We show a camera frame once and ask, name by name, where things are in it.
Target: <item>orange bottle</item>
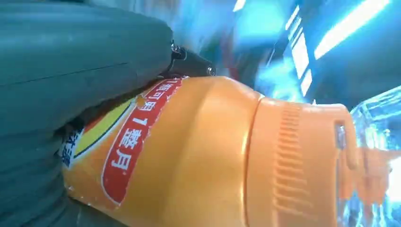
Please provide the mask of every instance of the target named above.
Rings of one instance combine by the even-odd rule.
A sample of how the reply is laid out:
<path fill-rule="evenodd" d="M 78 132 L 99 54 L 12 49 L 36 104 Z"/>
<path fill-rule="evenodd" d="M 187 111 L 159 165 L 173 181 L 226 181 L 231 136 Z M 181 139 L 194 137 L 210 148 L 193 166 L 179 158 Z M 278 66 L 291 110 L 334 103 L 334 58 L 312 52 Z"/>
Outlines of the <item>orange bottle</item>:
<path fill-rule="evenodd" d="M 335 227 L 361 179 L 355 137 L 342 105 L 169 79 L 72 132 L 61 155 L 70 196 L 128 226 Z"/>

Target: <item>orange cap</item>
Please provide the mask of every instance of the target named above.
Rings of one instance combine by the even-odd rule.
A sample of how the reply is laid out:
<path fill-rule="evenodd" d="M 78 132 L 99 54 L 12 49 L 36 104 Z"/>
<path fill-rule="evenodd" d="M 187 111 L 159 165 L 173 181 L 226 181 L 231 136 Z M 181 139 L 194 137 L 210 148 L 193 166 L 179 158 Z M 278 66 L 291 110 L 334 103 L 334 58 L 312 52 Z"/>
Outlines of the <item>orange cap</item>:
<path fill-rule="evenodd" d="M 249 227 L 337 226 L 337 198 L 355 188 L 356 147 L 343 105 L 263 99 L 248 159 Z"/>

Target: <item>water bottle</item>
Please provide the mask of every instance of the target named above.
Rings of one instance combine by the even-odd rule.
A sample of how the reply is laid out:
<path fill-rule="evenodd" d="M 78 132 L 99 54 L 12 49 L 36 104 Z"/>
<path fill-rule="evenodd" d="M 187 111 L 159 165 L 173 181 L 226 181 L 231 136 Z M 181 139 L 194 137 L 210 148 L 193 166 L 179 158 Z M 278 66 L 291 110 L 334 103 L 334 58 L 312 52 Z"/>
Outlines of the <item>water bottle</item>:
<path fill-rule="evenodd" d="M 339 200 L 340 226 L 401 226 L 401 87 L 352 111 L 360 148 L 360 177 L 348 200 Z"/>

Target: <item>red label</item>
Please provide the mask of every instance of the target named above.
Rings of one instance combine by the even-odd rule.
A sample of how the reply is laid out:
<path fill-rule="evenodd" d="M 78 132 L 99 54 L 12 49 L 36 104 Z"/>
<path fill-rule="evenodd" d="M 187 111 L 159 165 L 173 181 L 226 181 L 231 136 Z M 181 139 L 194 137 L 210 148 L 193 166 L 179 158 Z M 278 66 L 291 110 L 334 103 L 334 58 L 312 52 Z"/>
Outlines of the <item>red label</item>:
<path fill-rule="evenodd" d="M 102 174 L 103 189 L 115 203 L 120 204 L 123 201 L 145 139 L 150 135 L 149 131 L 163 106 L 181 82 L 182 79 L 168 79 L 153 87 L 143 96 L 144 105 L 134 108 L 118 133 Z"/>

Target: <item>bottle label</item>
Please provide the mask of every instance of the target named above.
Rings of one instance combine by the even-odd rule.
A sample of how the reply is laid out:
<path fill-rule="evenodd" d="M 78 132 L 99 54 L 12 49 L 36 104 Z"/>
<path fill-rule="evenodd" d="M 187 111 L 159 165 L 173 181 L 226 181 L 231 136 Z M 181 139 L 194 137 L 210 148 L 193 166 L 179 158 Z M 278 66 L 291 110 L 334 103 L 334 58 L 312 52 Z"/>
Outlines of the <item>bottle label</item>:
<path fill-rule="evenodd" d="M 111 202 L 121 204 L 144 142 L 182 80 L 163 80 L 85 127 L 69 128 L 70 132 L 59 150 L 66 170 L 64 175 L 72 170 L 80 174 L 79 171 L 91 168 L 89 165 L 93 165 L 90 170 L 93 172 L 99 165 L 99 161 L 95 163 L 94 159 L 103 159 L 100 161 L 102 166 L 98 166 L 101 173 L 97 177 L 100 178 L 96 181 L 100 181 L 104 195 Z"/>

